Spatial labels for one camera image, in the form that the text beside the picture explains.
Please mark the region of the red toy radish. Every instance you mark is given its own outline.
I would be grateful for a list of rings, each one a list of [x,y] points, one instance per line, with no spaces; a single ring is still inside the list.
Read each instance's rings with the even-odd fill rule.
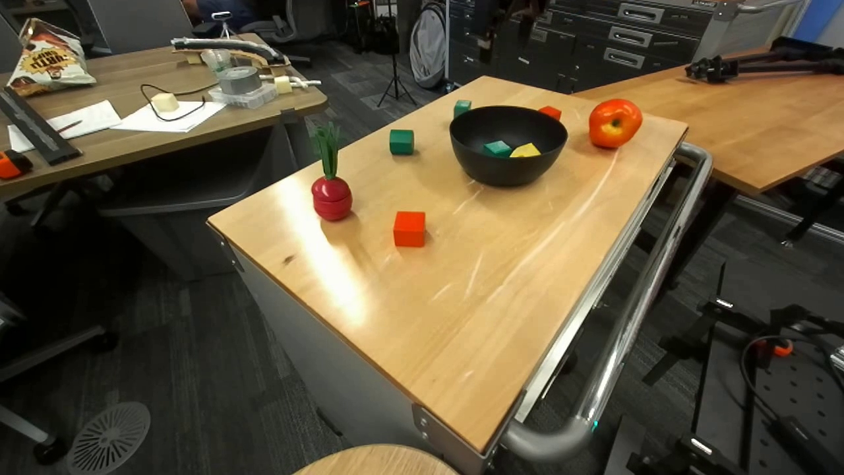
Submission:
[[[316,127],[311,145],[323,163],[323,176],[311,184],[315,211],[325,221],[344,221],[350,217],[353,196],[338,174],[338,129],[333,125]]]

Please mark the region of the small green wooden cube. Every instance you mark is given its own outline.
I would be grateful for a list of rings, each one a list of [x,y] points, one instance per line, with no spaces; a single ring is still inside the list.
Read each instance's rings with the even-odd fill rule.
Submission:
[[[508,159],[512,156],[512,145],[503,143],[503,139],[485,143],[485,156]]]

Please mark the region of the yellow wooden block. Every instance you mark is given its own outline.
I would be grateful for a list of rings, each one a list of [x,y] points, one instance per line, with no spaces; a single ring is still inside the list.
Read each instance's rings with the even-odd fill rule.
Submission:
[[[516,145],[508,159],[539,159],[540,151],[534,143]]]

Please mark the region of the orange toy apple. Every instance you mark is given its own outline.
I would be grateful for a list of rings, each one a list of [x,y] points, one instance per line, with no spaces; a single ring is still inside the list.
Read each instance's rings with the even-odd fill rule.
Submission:
[[[589,117],[589,139],[596,147],[617,151],[642,129],[643,113],[626,97],[602,101]]]

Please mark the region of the black bowl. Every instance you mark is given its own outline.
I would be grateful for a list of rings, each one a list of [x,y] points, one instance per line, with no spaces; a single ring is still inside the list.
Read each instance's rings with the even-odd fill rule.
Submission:
[[[450,147],[468,176],[494,187],[520,187],[536,182],[560,159],[566,129],[560,120],[522,105],[481,105],[449,125]],[[490,159],[485,143],[512,145],[534,143],[539,159]]]

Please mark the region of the round wooden stool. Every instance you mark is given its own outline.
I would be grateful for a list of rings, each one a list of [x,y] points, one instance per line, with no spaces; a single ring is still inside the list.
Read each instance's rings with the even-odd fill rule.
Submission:
[[[369,444],[326,453],[296,475],[460,475],[443,459],[395,444]]]

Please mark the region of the black drawer cabinet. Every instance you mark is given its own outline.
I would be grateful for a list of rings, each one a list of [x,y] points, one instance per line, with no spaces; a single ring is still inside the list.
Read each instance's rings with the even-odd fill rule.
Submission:
[[[449,0],[449,75],[578,92],[692,60],[709,21],[688,0]]]

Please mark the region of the white paper sheet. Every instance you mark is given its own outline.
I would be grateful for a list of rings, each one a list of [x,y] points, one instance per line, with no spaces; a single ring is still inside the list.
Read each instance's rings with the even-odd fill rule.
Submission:
[[[193,131],[220,110],[222,110],[222,102],[210,102],[210,101],[181,101],[175,110],[159,110],[154,105],[142,105],[130,117],[125,117],[118,121],[118,129],[181,134],[181,131]]]

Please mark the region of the wooden office desk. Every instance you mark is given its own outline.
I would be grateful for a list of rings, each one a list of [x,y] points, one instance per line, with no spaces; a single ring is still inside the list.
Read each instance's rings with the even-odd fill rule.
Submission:
[[[65,88],[28,97],[28,105],[43,120],[63,120],[79,109],[109,101],[118,117],[117,127],[71,137],[76,159],[48,163],[36,151],[28,151],[32,168],[24,176],[0,182],[0,201],[10,201],[57,182],[81,179],[125,163],[168,156],[193,145],[206,145],[245,131],[267,129],[279,113],[315,113],[326,97],[316,88],[292,89],[268,97],[262,105],[234,109],[206,102],[188,120],[175,125],[159,121],[147,109],[142,85],[163,89],[195,89],[214,83],[206,67],[185,67],[185,56],[172,47],[154,47],[122,56],[92,58],[88,69],[96,77],[92,88]]]

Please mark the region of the snack chip bag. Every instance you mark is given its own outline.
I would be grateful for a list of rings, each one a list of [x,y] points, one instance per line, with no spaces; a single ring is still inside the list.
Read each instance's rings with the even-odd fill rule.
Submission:
[[[96,85],[81,40],[73,32],[32,15],[19,29],[19,46],[21,56],[7,80],[7,88],[19,96]]]

